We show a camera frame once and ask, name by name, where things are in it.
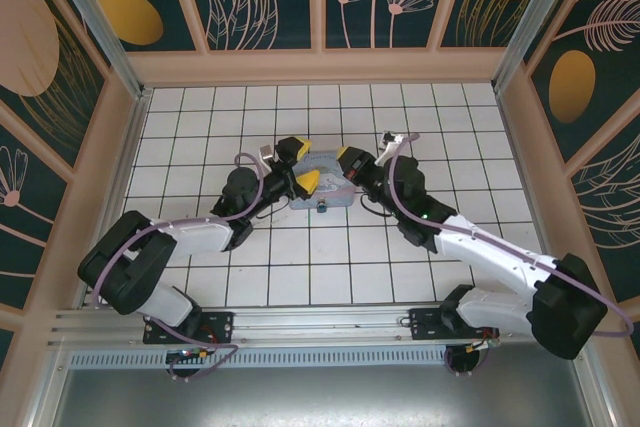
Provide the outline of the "grey-blue cloth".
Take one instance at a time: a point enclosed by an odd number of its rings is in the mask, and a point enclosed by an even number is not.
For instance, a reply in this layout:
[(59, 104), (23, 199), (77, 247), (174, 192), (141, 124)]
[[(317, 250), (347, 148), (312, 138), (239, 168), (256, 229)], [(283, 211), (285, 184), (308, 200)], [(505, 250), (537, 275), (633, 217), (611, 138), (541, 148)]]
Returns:
[(344, 176), (335, 151), (318, 151), (306, 154), (293, 168), (296, 175), (311, 170), (320, 172), (318, 187), (307, 200), (296, 199), (289, 203), (292, 210), (315, 210), (319, 199), (330, 208), (350, 207), (354, 203), (356, 187)]

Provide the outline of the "left base connector board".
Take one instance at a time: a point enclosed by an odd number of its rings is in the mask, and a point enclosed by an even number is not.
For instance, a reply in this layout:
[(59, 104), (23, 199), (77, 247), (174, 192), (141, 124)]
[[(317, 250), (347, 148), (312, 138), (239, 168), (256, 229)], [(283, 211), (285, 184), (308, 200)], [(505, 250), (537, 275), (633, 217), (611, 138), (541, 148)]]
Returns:
[(169, 350), (165, 357), (167, 365), (200, 365), (208, 360), (212, 351), (201, 347), (191, 349)]

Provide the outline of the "base connector board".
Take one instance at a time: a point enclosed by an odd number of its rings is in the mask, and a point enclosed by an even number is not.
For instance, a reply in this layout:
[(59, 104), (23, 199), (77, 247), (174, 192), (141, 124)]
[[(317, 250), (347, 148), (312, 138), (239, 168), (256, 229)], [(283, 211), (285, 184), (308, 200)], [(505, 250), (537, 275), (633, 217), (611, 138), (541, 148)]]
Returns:
[(486, 350), (486, 349), (498, 346), (499, 343), (500, 343), (500, 340), (498, 338), (488, 337), (488, 338), (481, 339), (478, 342), (474, 342), (467, 345), (465, 347), (465, 351), (467, 353), (471, 353), (474, 351)]
[(169, 350), (165, 357), (167, 365), (200, 365), (208, 360), (212, 351), (201, 347), (191, 349)]

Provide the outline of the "right base connector board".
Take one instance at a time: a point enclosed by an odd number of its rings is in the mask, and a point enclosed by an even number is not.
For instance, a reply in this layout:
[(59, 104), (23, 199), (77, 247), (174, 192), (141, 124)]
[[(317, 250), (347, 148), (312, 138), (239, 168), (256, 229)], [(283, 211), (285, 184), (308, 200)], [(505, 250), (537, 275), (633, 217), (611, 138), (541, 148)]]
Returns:
[(467, 345), (465, 347), (465, 351), (467, 353), (471, 353), (474, 351), (486, 350), (486, 349), (498, 346), (499, 343), (500, 343), (500, 340), (498, 338), (488, 337), (488, 338), (481, 339), (478, 342), (474, 342)]

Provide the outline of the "grey metal sheet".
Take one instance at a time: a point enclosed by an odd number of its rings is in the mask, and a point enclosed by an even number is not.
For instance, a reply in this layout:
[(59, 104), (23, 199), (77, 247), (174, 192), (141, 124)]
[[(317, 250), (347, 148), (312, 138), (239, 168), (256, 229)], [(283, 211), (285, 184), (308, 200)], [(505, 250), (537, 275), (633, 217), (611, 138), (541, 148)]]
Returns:
[(439, 366), (74, 371), (53, 427), (593, 427), (573, 379)]

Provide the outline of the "aluminium side rail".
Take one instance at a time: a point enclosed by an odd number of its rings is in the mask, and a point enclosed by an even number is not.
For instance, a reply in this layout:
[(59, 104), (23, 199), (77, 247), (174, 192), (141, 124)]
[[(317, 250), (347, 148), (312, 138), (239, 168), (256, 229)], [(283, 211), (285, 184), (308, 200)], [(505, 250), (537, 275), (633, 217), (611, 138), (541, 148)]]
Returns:
[(76, 206), (85, 216), (85, 239), (76, 241), (74, 260), (81, 264), (123, 212), (124, 201), (148, 112), (152, 91), (137, 99), (116, 100), (96, 114), (81, 172), (74, 185)]
[(543, 253), (548, 252), (548, 236), (546, 235), (544, 218), (540, 211), (540, 205), (536, 192), (536, 177), (531, 170), (531, 160), (528, 151), (529, 124), (526, 118), (522, 119), (520, 114), (519, 98), (510, 100), (502, 92), (496, 93), (496, 100), (500, 109), (501, 118), (505, 123), (509, 145), (514, 152), (516, 168), (522, 180), (522, 185), (527, 199), (527, 206), (531, 211), (532, 222), (535, 227), (536, 236)]

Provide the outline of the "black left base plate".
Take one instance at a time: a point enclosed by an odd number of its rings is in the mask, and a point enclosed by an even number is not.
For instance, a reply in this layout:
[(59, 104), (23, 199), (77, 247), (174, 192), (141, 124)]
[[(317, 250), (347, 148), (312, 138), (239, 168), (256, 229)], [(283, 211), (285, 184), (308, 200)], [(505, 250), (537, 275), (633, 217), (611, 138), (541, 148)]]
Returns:
[(234, 327), (234, 314), (224, 311), (190, 314), (178, 326), (158, 323), (147, 316), (143, 320), (145, 326), (142, 342), (145, 345), (229, 344)]

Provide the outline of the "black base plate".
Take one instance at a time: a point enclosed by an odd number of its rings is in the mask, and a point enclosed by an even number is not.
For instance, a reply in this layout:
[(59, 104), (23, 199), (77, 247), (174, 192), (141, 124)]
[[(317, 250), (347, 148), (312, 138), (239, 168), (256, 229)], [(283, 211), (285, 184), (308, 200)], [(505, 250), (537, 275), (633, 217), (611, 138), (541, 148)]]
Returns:
[(471, 327), (458, 314), (443, 312), (440, 307), (410, 309), (408, 325), (413, 340), (482, 340), (500, 337), (497, 328)]
[(158, 323), (147, 316), (143, 320), (145, 326), (142, 342), (145, 345), (229, 344), (234, 327), (234, 314), (224, 311), (190, 314), (178, 326)]

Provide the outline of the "aluminium mounting rail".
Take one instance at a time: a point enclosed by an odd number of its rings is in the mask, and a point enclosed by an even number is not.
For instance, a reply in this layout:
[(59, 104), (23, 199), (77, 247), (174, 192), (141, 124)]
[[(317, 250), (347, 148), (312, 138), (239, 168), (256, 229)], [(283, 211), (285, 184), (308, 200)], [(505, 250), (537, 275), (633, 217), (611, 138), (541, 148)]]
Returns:
[[(440, 307), (424, 304), (344, 305), (316, 307), (241, 307), (206, 309), (232, 312), (229, 344), (245, 347), (311, 347), (387, 345), (412, 340), (408, 311)], [(120, 315), (113, 309), (60, 311), (46, 335), (51, 348), (116, 348), (143, 346), (144, 320), (139, 313)], [(163, 348), (192, 345), (156, 345)]]

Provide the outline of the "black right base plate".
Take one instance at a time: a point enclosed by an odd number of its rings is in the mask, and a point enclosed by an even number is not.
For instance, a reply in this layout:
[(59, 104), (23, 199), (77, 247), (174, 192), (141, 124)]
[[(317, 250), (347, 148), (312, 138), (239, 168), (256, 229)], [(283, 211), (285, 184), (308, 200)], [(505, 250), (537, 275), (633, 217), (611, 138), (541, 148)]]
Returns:
[(440, 307), (410, 309), (408, 325), (413, 340), (482, 340), (500, 337), (497, 328), (471, 327), (458, 314), (443, 312)]

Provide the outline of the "aluminium corner post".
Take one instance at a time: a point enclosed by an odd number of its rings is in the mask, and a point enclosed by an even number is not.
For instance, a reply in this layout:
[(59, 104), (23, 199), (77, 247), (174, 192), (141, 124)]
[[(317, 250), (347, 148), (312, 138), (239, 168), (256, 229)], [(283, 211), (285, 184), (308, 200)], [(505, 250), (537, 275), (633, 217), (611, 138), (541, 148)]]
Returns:
[(93, 32), (102, 51), (108, 57), (128, 93), (135, 100), (139, 100), (144, 92), (144, 86), (135, 73), (124, 48), (109, 25), (97, 0), (73, 0), (73, 2), (85, 18), (89, 29)]
[(558, 0), (530, 0), (493, 75), (491, 84), (499, 97), (520, 66), (536, 35), (551, 17)]

